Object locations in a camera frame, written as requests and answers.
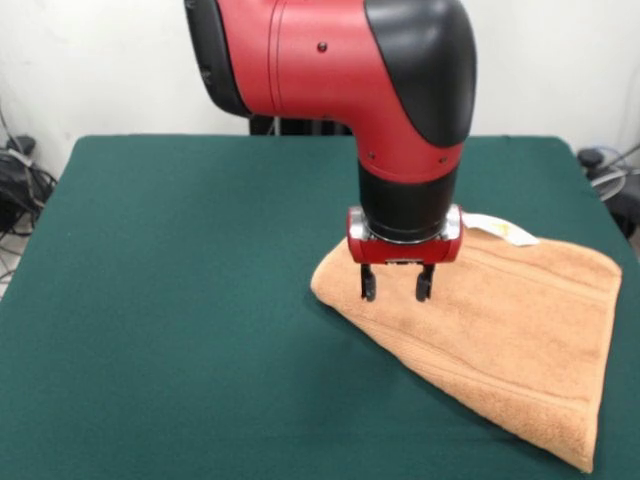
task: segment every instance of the green felt surface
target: green felt surface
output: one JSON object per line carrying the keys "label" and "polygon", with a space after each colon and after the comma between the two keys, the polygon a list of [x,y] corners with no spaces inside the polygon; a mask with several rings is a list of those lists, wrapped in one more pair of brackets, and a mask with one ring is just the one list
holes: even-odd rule
{"label": "green felt surface", "polygon": [[[635,478],[640,271],[569,149],[471,139],[456,196],[624,268],[593,478]],[[0,304],[0,478],[581,478],[315,300],[355,203],[347,138],[81,140]]]}

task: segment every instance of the black cable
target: black cable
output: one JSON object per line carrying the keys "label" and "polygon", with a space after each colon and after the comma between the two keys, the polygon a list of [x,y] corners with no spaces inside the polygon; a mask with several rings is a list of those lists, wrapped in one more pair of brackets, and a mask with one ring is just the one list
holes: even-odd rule
{"label": "black cable", "polygon": [[7,120],[4,118],[4,113],[2,112],[2,100],[0,99],[0,123],[2,123],[2,128],[7,133],[7,137],[11,140],[16,147],[18,147],[18,151],[24,154],[24,150],[22,149],[22,144],[16,141],[16,138],[11,134],[11,130],[9,130],[9,125],[7,125]]}
{"label": "black cable", "polygon": [[[0,149],[0,235],[30,236],[57,184],[42,168]],[[17,230],[22,218],[28,221],[28,231]]]}
{"label": "black cable", "polygon": [[633,147],[631,150],[629,150],[626,153],[622,154],[623,159],[630,157],[631,155],[633,155],[634,153],[636,153],[638,150],[640,150],[640,143],[638,145],[636,145],[635,147]]}
{"label": "black cable", "polygon": [[2,275],[0,275],[0,282],[2,280],[4,280],[5,278],[9,278],[10,276],[12,276],[14,273],[16,273],[15,270],[9,270],[8,272],[3,273]]}
{"label": "black cable", "polygon": [[13,255],[13,256],[16,256],[16,257],[21,257],[22,256],[22,254],[20,252],[16,252],[15,250],[11,250],[10,248],[7,248],[7,247],[3,247],[2,245],[0,245],[0,250],[5,252],[5,253],[8,253],[9,255]]}

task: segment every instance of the towel fold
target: towel fold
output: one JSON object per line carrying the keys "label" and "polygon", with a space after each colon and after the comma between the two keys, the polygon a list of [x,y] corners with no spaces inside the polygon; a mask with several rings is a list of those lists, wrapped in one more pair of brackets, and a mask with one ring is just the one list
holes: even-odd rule
{"label": "towel fold", "polygon": [[478,414],[591,472],[622,273],[608,257],[542,240],[518,248],[467,230],[460,256],[415,300],[418,266],[378,266],[360,299],[346,241],[311,288],[404,365]]}

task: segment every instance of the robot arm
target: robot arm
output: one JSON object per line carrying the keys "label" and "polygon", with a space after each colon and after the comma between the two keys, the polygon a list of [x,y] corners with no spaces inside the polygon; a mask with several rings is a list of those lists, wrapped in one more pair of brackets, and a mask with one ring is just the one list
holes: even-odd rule
{"label": "robot arm", "polygon": [[358,148],[362,207],[349,248],[375,297],[370,264],[453,261],[451,205],[475,100],[476,52],[458,0],[187,0],[212,100],[249,116],[331,119]]}

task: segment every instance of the cable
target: cable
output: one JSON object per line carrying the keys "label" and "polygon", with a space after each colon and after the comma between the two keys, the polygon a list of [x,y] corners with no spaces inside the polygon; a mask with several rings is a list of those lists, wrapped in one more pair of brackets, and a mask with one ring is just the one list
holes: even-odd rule
{"label": "cable", "polygon": [[7,134],[7,137],[9,137],[9,140],[11,140],[13,144],[18,147],[18,151],[24,155],[22,145],[20,144],[20,142],[16,141],[16,137],[11,134],[9,125],[7,125],[7,120],[4,118],[4,113],[2,112],[2,98],[0,98],[0,123],[2,123],[2,128],[4,128],[4,131]]}
{"label": "cable", "polygon": [[0,250],[8,253],[9,255],[13,255],[14,257],[21,257],[22,254],[20,252],[16,252],[15,250],[11,250],[10,248],[7,247],[3,247],[2,245],[0,245]]}
{"label": "cable", "polygon": [[[0,235],[31,235],[57,183],[29,157],[0,148]],[[17,225],[23,218],[31,228],[18,231]]]}
{"label": "cable", "polygon": [[2,275],[0,275],[0,282],[6,278],[9,278],[10,276],[12,276],[14,273],[16,273],[15,270],[9,270],[8,272],[3,273]]}
{"label": "cable", "polygon": [[618,185],[613,187],[608,192],[603,193],[603,194],[600,195],[600,201],[606,202],[607,200],[611,200],[613,197],[618,195],[622,190],[624,190],[624,187],[626,185],[627,185],[627,177],[620,178],[620,181],[618,182]]}
{"label": "cable", "polygon": [[273,122],[271,122],[271,126],[269,127],[269,130],[267,131],[267,133],[265,135],[269,136],[271,135],[274,130],[276,129],[276,119],[273,119]]}
{"label": "cable", "polygon": [[640,143],[638,143],[637,145],[634,145],[633,147],[631,147],[629,150],[627,150],[622,155],[618,155],[617,157],[612,158],[611,160],[607,160],[606,162],[602,162],[601,165],[598,165],[596,170],[605,170],[606,168],[611,167],[612,165],[615,165],[616,163],[622,162],[622,161],[626,160],[627,158],[629,158],[634,153],[636,153],[638,150],[640,150]]}
{"label": "cable", "polygon": [[602,177],[598,177],[595,180],[593,180],[591,182],[591,186],[597,187],[599,185],[602,185],[603,183],[607,183],[607,182],[610,182],[611,180],[615,180],[616,178],[627,177],[630,175],[640,175],[640,168],[635,170],[617,170],[607,175],[603,175]]}

